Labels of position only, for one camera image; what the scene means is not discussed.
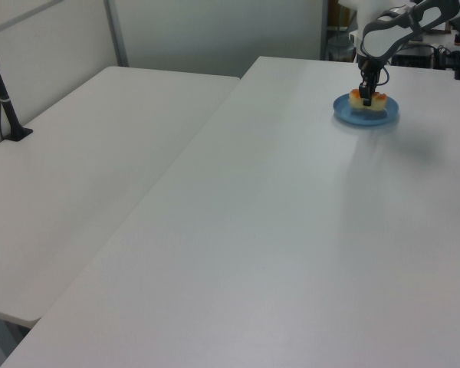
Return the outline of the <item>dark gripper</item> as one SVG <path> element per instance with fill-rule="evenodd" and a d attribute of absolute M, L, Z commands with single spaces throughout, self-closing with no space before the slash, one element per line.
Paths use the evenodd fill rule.
<path fill-rule="evenodd" d="M 383 63 L 374 57 L 357 56 L 358 67 L 362 82 L 358 87 L 360 98 L 363 99 L 364 106 L 370 106 L 372 101 L 372 94 L 375 92 L 376 87 L 380 80 L 380 72 L 383 69 Z"/>

